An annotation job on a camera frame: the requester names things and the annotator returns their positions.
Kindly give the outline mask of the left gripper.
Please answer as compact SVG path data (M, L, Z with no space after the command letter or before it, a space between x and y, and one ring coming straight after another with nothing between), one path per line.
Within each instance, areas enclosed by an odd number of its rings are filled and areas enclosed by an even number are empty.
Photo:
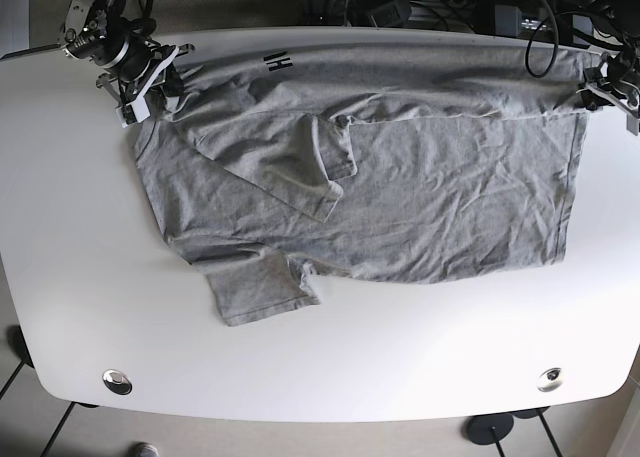
M639 49L604 52L596 66L583 71L578 93L586 110L613 106L625 114L627 127L638 127Z

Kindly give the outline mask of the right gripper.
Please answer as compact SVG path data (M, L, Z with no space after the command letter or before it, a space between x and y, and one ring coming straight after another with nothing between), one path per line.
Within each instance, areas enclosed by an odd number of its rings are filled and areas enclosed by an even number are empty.
M121 104L150 91L180 97L184 83L174 61L195 50L191 44L162 44L152 38L156 21L129 20L123 0L71 0L59 33L59 45L70 59L89 60L102 69L96 86Z

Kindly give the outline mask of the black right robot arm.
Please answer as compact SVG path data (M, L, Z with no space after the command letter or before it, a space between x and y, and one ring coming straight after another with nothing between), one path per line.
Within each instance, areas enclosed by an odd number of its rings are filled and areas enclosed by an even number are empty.
M68 58L89 60L102 70L96 87L116 101L127 125L146 118L148 92L181 95L184 84L174 61L194 50L152 38L152 6L153 0L71 0L59 32Z

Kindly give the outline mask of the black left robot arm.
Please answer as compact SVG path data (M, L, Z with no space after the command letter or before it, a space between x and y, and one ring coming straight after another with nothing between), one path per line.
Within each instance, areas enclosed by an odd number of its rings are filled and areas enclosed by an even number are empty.
M578 93L584 107L596 111L613 106L626 116L627 131L639 134L639 0L539 0L544 21L553 32L552 56L541 73L526 70L534 78L545 77L553 68L560 45L561 27L571 35L603 51L599 63L583 71ZM564 21L564 16L588 18L595 30L616 40L598 39Z

